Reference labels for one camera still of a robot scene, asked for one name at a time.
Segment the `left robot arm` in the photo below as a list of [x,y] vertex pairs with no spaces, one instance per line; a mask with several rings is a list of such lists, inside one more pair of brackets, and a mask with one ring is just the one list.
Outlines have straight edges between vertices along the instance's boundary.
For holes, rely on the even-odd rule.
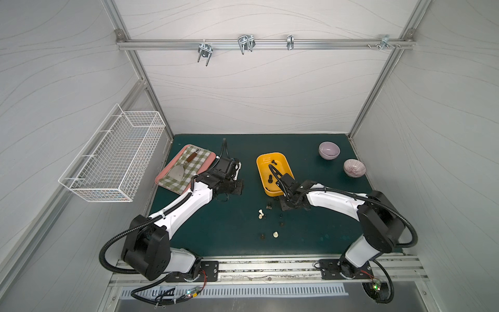
[[161,274],[198,273],[199,257],[185,249],[172,248],[175,232],[200,208],[220,194],[241,194],[243,181],[237,179],[241,163],[238,159],[221,157],[209,170],[192,178],[187,192],[164,209],[146,217],[136,217],[130,228],[149,219],[156,221],[126,235],[122,261],[148,280]]

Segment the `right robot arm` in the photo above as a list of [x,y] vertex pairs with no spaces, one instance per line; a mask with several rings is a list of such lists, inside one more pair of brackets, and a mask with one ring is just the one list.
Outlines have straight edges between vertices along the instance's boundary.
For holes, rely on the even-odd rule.
[[322,207],[359,222],[362,235],[349,245],[337,263],[337,268],[347,278],[353,278],[370,260],[398,248],[406,225],[382,193],[335,191],[310,180],[299,184],[289,174],[276,178],[275,182],[283,191],[282,199],[288,207]]

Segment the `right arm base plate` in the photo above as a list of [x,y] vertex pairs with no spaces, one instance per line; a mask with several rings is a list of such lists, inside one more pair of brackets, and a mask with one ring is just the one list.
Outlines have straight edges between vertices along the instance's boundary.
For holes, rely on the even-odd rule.
[[356,267],[345,259],[320,259],[313,266],[320,272],[323,280],[362,280],[374,277],[368,262]]

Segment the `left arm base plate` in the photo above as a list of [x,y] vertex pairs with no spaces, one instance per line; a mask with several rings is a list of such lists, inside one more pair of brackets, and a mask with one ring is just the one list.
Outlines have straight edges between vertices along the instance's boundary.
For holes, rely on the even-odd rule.
[[202,260],[197,264],[197,267],[189,273],[175,272],[169,275],[167,283],[201,283],[207,280],[208,282],[218,281],[218,271],[220,263],[218,261]]

